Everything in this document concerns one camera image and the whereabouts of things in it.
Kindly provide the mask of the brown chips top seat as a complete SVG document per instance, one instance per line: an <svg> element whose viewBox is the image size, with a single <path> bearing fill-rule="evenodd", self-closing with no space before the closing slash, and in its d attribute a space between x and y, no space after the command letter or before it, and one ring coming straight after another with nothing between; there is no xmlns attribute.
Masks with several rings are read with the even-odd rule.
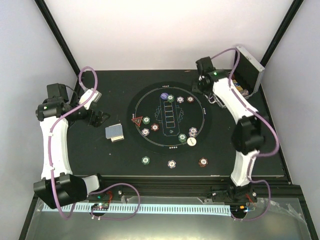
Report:
<svg viewBox="0 0 320 240"><path fill-rule="evenodd" d="M188 97L187 97L187 101L188 101L189 103L192 103L192 102L194 101L194 98L193 98L192 96L188 96Z"/></svg>

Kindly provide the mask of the brown chips seat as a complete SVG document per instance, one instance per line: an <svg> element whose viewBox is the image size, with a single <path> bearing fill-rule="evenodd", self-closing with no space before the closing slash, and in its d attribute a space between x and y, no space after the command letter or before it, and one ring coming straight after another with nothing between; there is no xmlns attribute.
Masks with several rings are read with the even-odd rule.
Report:
<svg viewBox="0 0 320 240"><path fill-rule="evenodd" d="M188 97L187 97L187 101L188 101L189 103L192 103L192 102L194 101L194 98L193 98L192 96L188 96Z"/></svg>
<svg viewBox="0 0 320 240"><path fill-rule="evenodd" d="M151 130L152 131L158 131L159 130L159 125L158 124L152 124L151 125Z"/></svg>

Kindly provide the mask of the blue chips top seat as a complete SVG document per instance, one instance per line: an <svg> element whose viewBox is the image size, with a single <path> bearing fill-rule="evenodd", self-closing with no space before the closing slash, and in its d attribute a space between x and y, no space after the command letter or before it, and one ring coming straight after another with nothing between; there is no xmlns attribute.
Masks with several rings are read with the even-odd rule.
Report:
<svg viewBox="0 0 320 240"><path fill-rule="evenodd" d="M176 102L181 104L184 102L184 98L182 96L179 96L176 98Z"/></svg>

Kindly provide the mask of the blue chips seat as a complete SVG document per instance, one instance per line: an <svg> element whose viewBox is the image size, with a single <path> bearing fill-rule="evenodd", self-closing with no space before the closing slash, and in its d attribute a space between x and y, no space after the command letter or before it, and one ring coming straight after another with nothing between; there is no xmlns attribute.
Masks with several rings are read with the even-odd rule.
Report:
<svg viewBox="0 0 320 240"><path fill-rule="evenodd" d="M198 133L197 128L191 127L191 128L189 129L189 133L188 133L188 134L189 134L190 137L194 138L194 137L197 135L197 133Z"/></svg>
<svg viewBox="0 0 320 240"><path fill-rule="evenodd" d="M182 96L179 96L176 98L176 102L181 104L184 102L184 98Z"/></svg>
<svg viewBox="0 0 320 240"><path fill-rule="evenodd" d="M150 130L147 128L142 129L141 134L143 136L148 136L150 134Z"/></svg>

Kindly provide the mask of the green chips top seat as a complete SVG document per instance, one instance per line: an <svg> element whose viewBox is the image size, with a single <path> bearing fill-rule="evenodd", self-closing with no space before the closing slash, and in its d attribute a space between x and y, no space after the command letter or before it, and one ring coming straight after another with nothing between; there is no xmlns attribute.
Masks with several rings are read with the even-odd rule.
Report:
<svg viewBox="0 0 320 240"><path fill-rule="evenodd" d="M172 94L169 94L169 95L167 96L167 101L168 101L169 103L172 103L172 102L175 101L175 97L174 97Z"/></svg>

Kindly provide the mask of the green chips seat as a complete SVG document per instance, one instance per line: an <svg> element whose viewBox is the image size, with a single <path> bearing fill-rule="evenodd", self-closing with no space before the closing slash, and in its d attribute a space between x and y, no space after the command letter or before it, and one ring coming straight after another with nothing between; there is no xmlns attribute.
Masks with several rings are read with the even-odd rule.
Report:
<svg viewBox="0 0 320 240"><path fill-rule="evenodd" d="M184 133L181 133L178 135L178 140L181 142L181 143L184 143L187 141L187 136L184 134Z"/></svg>
<svg viewBox="0 0 320 240"><path fill-rule="evenodd" d="M169 94L169 95L167 96L167 101L168 101L169 103L172 103L172 102L175 101L175 97L174 97L172 94Z"/></svg>
<svg viewBox="0 0 320 240"><path fill-rule="evenodd" d="M150 123L151 119L148 116L145 116L142 118L142 122L145 125L148 125Z"/></svg>

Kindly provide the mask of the purple small blind button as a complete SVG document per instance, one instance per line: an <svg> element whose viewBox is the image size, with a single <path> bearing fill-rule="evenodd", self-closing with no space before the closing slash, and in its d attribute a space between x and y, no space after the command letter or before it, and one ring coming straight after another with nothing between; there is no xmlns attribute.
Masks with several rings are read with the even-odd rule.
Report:
<svg viewBox="0 0 320 240"><path fill-rule="evenodd" d="M169 96L169 94L168 93L166 93L166 92L163 92L161 95L160 95L160 98L162 99L162 100L167 100L168 99L168 96Z"/></svg>

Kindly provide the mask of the white dealer button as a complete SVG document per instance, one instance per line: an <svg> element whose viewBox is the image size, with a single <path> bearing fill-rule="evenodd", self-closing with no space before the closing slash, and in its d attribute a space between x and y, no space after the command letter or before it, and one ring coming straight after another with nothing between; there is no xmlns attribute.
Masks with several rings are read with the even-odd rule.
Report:
<svg viewBox="0 0 320 240"><path fill-rule="evenodd" d="M186 142L191 147L193 147L197 144L197 140L194 137L189 137Z"/></svg>

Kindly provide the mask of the green chip stack front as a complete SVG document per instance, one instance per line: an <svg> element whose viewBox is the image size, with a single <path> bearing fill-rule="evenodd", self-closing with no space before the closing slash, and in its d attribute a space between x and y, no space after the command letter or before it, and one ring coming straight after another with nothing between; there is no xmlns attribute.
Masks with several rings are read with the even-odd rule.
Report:
<svg viewBox="0 0 320 240"><path fill-rule="evenodd" d="M141 163L143 165L148 165L150 163L150 158L148 156L144 156L141 158Z"/></svg>

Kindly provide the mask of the brown chip stack front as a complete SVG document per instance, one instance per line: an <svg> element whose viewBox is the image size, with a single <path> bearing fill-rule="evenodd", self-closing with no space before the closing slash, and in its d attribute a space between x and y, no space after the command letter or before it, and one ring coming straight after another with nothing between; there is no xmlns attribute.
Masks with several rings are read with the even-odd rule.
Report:
<svg viewBox="0 0 320 240"><path fill-rule="evenodd" d="M202 168L203 168L203 167L206 167L206 166L208 165L208 163L209 163L208 160L207 160L206 158L204 158L204 157L201 158L201 159L198 161L199 166L202 167Z"/></svg>

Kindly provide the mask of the blue chip stack front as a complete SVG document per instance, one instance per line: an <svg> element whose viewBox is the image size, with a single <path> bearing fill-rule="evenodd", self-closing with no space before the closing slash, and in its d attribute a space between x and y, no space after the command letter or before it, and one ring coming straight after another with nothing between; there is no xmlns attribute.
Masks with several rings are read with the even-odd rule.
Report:
<svg viewBox="0 0 320 240"><path fill-rule="evenodd" d="M174 161L174 160L170 160L168 161L167 163L167 166L170 168L170 169L174 169L176 167L177 163Z"/></svg>

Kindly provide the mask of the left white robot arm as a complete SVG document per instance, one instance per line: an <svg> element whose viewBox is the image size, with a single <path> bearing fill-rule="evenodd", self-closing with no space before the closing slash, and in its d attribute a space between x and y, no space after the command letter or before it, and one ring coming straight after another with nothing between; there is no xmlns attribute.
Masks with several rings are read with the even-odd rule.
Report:
<svg viewBox="0 0 320 240"><path fill-rule="evenodd" d="M37 107L35 115L43 136L43 168L41 180L33 184L34 193L51 209L84 201L89 193L97 200L108 192L99 174L87 177L73 175L68 157L67 133L70 123L85 121L95 128L110 115L97 110L102 94L85 90L75 106L68 101L67 87L60 83L47 86L47 99Z"/></svg>

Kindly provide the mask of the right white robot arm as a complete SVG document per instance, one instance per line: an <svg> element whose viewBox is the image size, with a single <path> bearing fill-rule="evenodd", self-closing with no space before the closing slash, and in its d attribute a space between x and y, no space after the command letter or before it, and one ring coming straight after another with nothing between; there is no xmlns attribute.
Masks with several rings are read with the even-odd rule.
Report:
<svg viewBox="0 0 320 240"><path fill-rule="evenodd" d="M226 194L231 201L238 202L251 190L253 167L265 141L261 121L255 116L258 110L242 96L224 70L199 70L198 74L191 89L224 105L235 122L231 142L236 154Z"/></svg>

